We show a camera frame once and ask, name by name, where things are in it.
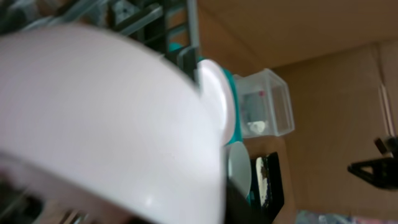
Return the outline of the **small pink plate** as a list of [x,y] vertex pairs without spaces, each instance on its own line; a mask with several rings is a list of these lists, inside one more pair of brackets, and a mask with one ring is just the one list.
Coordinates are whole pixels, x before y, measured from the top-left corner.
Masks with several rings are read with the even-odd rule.
[[1,38],[1,150],[155,223],[222,223],[222,138],[198,88],[87,26]]

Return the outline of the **grey green bowl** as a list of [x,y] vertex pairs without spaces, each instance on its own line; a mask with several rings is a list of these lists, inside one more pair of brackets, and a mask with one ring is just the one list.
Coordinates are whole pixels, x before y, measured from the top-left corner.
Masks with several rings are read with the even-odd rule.
[[225,146],[227,157],[227,176],[244,198],[251,189],[251,161],[245,145],[236,141]]

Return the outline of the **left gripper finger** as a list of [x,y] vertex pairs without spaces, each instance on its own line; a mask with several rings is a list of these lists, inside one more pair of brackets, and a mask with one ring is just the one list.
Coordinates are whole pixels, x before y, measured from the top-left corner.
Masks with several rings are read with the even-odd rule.
[[258,223],[252,208],[230,180],[226,183],[225,199],[225,224]]

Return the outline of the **pile of white rice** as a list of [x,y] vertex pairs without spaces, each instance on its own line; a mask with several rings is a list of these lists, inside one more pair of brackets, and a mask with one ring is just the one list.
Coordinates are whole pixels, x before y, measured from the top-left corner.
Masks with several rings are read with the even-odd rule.
[[268,191],[268,175],[266,169],[266,163],[263,158],[258,157],[256,159],[256,175],[257,175],[257,183],[259,189],[259,199],[262,207],[267,204],[267,191]]

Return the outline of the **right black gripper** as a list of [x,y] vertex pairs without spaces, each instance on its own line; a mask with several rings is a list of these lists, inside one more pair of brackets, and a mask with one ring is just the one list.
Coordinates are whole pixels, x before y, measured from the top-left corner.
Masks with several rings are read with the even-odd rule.
[[[374,143],[382,155],[397,155],[397,136],[377,138]],[[384,190],[397,190],[397,159],[386,157],[350,164],[348,172]]]

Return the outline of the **white tissue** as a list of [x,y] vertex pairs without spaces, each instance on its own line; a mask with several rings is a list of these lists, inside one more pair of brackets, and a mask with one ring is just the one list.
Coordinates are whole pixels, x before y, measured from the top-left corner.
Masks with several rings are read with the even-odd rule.
[[268,121],[248,122],[248,128],[250,132],[256,135],[263,135],[268,127],[269,127]]

